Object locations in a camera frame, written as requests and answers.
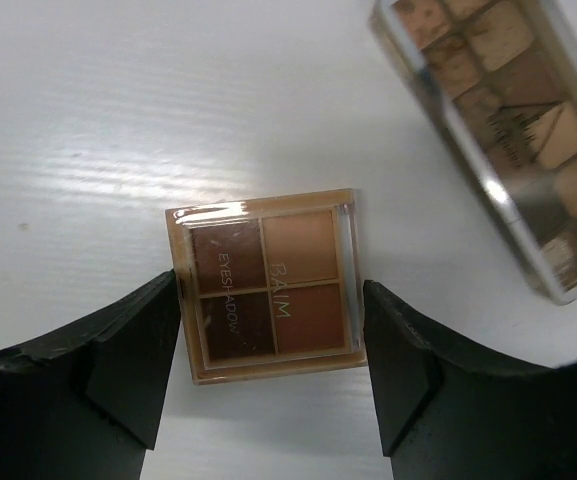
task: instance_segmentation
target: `four-pan eyeshadow palette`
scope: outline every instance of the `four-pan eyeshadow palette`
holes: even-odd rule
[[[380,0],[374,25],[538,286],[577,298],[577,43],[552,0]]]
[[[195,383],[362,365],[351,190],[166,212]]]

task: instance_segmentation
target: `makeup product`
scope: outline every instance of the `makeup product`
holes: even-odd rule
[[[379,0],[373,25],[531,284],[576,299],[577,42],[557,3]]]
[[[351,190],[166,211],[195,383],[365,363],[354,212]]]

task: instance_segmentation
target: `plastic compact case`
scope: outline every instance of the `plastic compact case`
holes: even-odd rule
[[[198,384],[365,364],[351,190],[166,212]]]
[[[552,0],[379,0],[373,25],[531,284],[577,298],[577,41]]]

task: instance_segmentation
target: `dark brown eyeshadow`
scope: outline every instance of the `dark brown eyeshadow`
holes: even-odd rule
[[[212,360],[275,353],[267,293],[205,298],[201,309]]]
[[[257,221],[192,230],[199,293],[231,293],[266,286]]]
[[[484,149],[491,147],[497,137],[490,120],[501,107],[502,100],[499,95],[486,87],[474,88],[459,97],[455,103],[479,146]]]
[[[272,301],[279,353],[345,346],[338,284],[279,290]]]
[[[570,217],[548,175],[515,194],[513,200],[539,245],[545,245],[561,232]]]
[[[497,77],[494,86],[506,105],[545,105],[561,103],[564,94],[554,80],[543,57],[528,52],[511,62]]]

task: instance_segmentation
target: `second eyeshadow palette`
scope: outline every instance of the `second eyeshadow palette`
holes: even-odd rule
[[[568,303],[577,298],[577,45],[554,3],[383,0],[375,24],[520,257]]]
[[[196,383],[363,364],[352,191],[167,212]]]

